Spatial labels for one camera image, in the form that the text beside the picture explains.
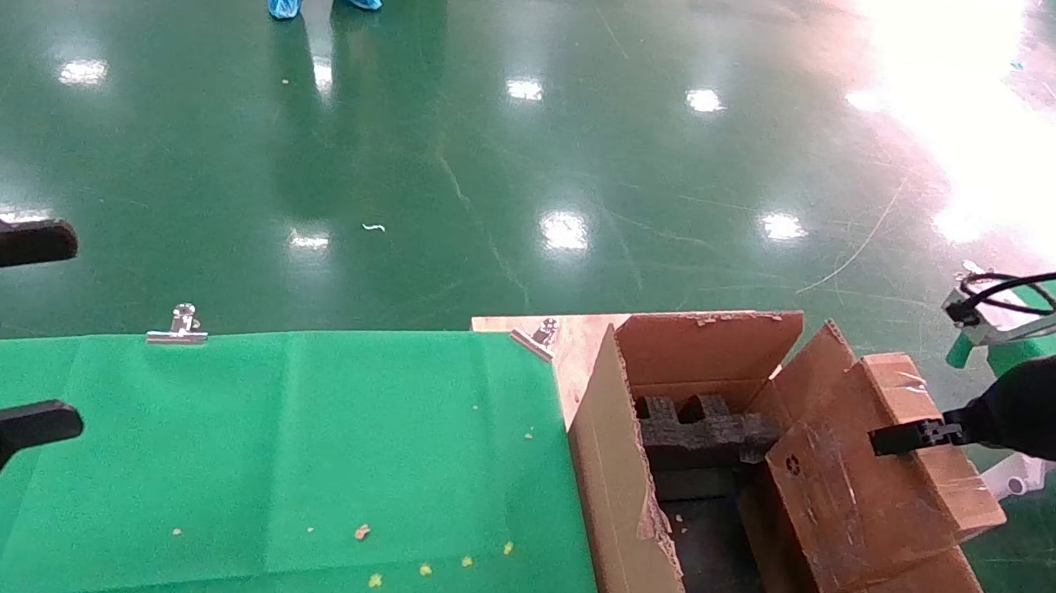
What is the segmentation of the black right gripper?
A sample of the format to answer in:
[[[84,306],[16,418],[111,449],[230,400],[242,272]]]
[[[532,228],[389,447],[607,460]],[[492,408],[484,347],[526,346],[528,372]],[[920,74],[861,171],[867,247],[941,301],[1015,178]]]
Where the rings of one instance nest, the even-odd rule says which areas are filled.
[[[1056,355],[1018,363],[963,406],[961,424],[934,417],[869,433],[882,456],[978,444],[1056,462]]]

